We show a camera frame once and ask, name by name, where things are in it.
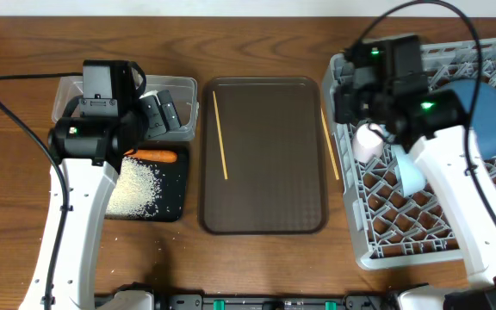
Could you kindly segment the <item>dark blue round plate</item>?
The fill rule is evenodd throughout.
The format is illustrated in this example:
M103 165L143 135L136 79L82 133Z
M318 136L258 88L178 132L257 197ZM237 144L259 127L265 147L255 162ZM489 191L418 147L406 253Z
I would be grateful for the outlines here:
M445 84L435 90L435 93L453 91L468 113L474 87L474 79L460 79ZM496 89L484 82L480 83L471 127L474 130L481 157L488 160L496 156Z

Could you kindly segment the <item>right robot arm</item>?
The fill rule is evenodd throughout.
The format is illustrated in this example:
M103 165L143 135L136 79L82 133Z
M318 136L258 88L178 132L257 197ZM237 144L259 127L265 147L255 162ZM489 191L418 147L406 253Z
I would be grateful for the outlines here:
M334 55L322 89L356 258L379 268L460 258L467 289L418 286L397 309L496 309L496 38L370 40Z

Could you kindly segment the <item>light blue bowl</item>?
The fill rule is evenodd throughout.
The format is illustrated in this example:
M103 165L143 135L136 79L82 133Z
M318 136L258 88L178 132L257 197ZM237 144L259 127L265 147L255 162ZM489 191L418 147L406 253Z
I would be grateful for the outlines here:
M423 190L426 186L425 176L405 152L403 147L394 145L391 146L391 151L396 160L394 174L397 181L401 184L401 194L404 197L408 197Z

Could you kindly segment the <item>pile of white rice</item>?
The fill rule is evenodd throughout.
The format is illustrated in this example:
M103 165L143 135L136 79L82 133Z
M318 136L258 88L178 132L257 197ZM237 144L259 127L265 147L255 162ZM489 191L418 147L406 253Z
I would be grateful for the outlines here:
M121 174L109 200L106 215L120 220L149 220L159 214L162 178L156 164L124 158Z

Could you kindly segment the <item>pink plastic cup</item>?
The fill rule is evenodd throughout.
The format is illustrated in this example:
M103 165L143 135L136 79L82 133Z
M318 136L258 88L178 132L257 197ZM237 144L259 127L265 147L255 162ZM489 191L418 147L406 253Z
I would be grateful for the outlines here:
M383 153L384 134L382 128L374 123L359 126L352 138L351 148L356 161L367 164L373 158L379 158Z

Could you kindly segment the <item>orange carrot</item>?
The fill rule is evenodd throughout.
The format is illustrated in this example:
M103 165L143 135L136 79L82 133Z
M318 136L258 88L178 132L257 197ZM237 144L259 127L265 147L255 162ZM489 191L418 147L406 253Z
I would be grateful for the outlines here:
M175 163L178 158L177 154L173 151L141 149L130 150L124 155L124 157L167 164Z

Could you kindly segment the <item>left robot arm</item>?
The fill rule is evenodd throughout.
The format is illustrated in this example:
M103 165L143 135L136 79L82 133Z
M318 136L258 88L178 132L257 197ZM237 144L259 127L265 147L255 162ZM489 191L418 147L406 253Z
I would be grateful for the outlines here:
M22 309L92 309L106 209L122 159L168 126L133 61L86 60L82 93L49 132L51 198Z

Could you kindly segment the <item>wooden chopstick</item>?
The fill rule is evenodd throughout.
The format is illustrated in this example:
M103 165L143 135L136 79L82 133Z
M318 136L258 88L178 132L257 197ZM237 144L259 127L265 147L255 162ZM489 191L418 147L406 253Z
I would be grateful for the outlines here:
M225 154L225 148L224 148L224 143L223 143L221 124L220 124L219 106L218 106L217 96L216 96L215 90L212 91L212 97L213 97L213 103L214 103L214 115L215 115L215 121L216 121L218 141L219 141L219 146L220 146L220 159L221 159L223 177L225 180L228 180L228 171L227 171L227 166L226 166L226 154Z
M340 175L339 175L339 172L338 172L338 164L337 164L337 161L335 159L335 153L334 153L333 148L332 148L331 137L330 137L330 134L328 132L325 111L323 109L320 110L320 117L321 117L322 127L323 127L323 130L324 130L326 146L327 146L327 149L328 149L328 152L329 152L329 156L330 156L330 160L331 160L331 163L332 163L333 173L334 173L335 179L337 181L339 181Z

